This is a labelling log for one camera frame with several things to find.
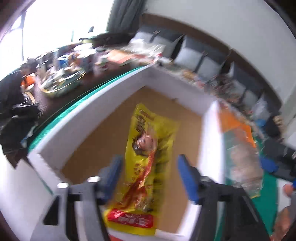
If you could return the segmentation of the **orange clear snack bag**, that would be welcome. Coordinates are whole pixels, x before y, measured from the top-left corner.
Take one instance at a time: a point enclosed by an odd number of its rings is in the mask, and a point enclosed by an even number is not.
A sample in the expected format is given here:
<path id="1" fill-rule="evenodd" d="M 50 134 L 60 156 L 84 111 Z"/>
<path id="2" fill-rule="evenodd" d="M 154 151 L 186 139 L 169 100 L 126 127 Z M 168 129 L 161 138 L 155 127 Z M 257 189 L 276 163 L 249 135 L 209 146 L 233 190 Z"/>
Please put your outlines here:
<path id="1" fill-rule="evenodd" d="M 248 120 L 225 102 L 219 102 L 219 120 L 226 149 L 225 176 L 244 188 L 250 198 L 260 196 L 263 169 Z"/>

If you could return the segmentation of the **yellow snack bag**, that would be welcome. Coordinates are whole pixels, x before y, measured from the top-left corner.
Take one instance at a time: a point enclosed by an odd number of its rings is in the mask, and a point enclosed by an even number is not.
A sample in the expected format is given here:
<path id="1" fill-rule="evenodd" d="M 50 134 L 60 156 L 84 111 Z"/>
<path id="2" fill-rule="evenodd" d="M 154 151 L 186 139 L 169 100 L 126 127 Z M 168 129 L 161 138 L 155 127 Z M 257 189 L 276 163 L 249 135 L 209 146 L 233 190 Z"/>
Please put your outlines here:
<path id="1" fill-rule="evenodd" d="M 125 149 L 124 181 L 104 212 L 108 228 L 154 235 L 170 173 L 178 122 L 139 103 L 131 117 Z"/>

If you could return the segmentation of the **clear plastic bag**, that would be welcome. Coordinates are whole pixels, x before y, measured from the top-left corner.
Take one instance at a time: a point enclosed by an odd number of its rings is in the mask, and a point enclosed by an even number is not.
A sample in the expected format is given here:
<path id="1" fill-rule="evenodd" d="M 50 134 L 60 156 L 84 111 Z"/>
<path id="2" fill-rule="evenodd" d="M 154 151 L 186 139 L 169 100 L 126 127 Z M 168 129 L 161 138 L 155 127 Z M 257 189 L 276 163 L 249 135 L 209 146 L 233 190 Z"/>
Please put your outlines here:
<path id="1" fill-rule="evenodd" d="M 270 112 L 268 110 L 268 103 L 265 99 L 265 96 L 262 95 L 258 101 L 256 102 L 256 104 L 252 107 L 251 109 L 252 111 L 252 119 L 254 121 L 267 121 L 270 117 Z"/>

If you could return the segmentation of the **black bag on sofa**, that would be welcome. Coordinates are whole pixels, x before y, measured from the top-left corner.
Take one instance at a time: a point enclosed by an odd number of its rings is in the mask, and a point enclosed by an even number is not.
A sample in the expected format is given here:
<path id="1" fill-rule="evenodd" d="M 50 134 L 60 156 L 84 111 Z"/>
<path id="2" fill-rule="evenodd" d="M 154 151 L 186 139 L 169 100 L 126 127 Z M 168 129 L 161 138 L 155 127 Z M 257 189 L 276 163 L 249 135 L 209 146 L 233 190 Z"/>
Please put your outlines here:
<path id="1" fill-rule="evenodd" d="M 271 138 L 279 138 L 281 136 L 281 132 L 279 127 L 274 121 L 274 115 L 270 116 L 269 119 L 266 121 L 263 129 L 265 133 Z"/>

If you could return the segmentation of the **white cardboard box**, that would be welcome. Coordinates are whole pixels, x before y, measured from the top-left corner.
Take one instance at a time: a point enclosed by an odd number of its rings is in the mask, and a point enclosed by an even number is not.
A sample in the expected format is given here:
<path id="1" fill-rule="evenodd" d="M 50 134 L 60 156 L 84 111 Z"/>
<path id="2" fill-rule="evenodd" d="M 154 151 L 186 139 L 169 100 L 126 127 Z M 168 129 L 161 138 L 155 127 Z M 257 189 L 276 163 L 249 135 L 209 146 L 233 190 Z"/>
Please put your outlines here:
<path id="1" fill-rule="evenodd" d="M 32 143 L 29 160 L 50 190 L 83 182 L 123 155 L 138 103 L 180 123 L 159 228 L 152 240 L 188 240 L 200 207 L 188 201 L 177 168 L 184 154 L 201 174 L 223 182 L 219 104 L 196 85 L 154 66 L 116 78 L 93 91 Z"/>

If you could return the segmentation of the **person in black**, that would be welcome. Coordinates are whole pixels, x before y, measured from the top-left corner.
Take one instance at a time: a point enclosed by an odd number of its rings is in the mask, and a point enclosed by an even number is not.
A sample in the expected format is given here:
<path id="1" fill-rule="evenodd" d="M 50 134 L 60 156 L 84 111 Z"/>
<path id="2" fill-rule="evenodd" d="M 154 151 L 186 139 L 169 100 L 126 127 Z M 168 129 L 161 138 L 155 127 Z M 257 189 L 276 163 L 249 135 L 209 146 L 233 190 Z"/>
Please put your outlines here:
<path id="1" fill-rule="evenodd" d="M 13 168 L 21 159 L 29 162 L 27 138 L 37 125 L 40 110 L 25 98 L 21 84 L 35 70 L 36 62 L 27 61 L 1 80 L 1 147 Z"/>

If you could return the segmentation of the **grey curtain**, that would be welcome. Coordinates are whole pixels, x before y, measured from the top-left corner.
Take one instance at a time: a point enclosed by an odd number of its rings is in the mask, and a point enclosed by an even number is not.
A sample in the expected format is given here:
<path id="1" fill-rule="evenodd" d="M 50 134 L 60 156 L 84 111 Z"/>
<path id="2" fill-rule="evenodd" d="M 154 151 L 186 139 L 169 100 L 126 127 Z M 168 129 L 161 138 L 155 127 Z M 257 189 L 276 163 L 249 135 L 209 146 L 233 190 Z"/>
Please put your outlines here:
<path id="1" fill-rule="evenodd" d="M 115 0 L 106 30 L 111 33 L 135 32 L 146 2 L 144 0 Z"/>

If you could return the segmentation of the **glass bowl with items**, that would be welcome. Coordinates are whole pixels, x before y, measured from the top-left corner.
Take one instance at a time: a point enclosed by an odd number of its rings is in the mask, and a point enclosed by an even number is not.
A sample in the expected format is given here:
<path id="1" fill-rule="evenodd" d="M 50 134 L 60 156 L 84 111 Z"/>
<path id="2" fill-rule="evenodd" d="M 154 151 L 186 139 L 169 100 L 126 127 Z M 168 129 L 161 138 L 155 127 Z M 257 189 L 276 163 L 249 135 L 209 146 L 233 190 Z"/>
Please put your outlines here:
<path id="1" fill-rule="evenodd" d="M 48 98 L 60 97 L 80 85 L 85 71 L 80 67 L 66 67 L 59 70 L 48 70 L 38 84 L 39 89 Z"/>

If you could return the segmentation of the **grey sofa cushion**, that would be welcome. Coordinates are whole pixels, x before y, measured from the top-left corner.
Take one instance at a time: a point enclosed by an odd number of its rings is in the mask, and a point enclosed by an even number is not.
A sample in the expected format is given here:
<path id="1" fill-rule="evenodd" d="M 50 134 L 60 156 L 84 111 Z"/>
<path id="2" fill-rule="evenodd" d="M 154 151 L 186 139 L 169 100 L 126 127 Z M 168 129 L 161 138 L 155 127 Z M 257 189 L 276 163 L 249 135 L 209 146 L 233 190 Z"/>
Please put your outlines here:
<path id="1" fill-rule="evenodd" d="M 221 73 L 228 55 L 227 47 L 213 47 L 186 35 L 174 63 L 204 78 L 212 78 Z"/>
<path id="2" fill-rule="evenodd" d="M 235 62 L 231 63 L 228 75 L 232 80 L 234 93 L 238 95 L 238 104 L 248 110 L 252 109 L 263 94 L 261 84 Z"/>
<path id="3" fill-rule="evenodd" d="M 142 39 L 146 43 L 164 45 L 163 56 L 170 58 L 183 34 L 154 25 L 141 25 L 133 40 Z"/>

